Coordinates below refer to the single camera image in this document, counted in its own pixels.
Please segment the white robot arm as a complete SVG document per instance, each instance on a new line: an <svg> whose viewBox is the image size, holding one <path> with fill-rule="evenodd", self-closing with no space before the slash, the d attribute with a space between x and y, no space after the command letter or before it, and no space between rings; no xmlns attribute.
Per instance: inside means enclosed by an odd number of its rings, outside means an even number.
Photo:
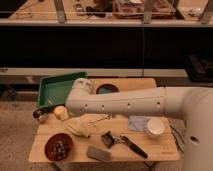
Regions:
<svg viewBox="0 0 213 171"><path fill-rule="evenodd" d="M90 80L74 81L65 106L74 116L165 116L186 125L182 171L213 171L213 88L157 87L93 94Z"/></svg>

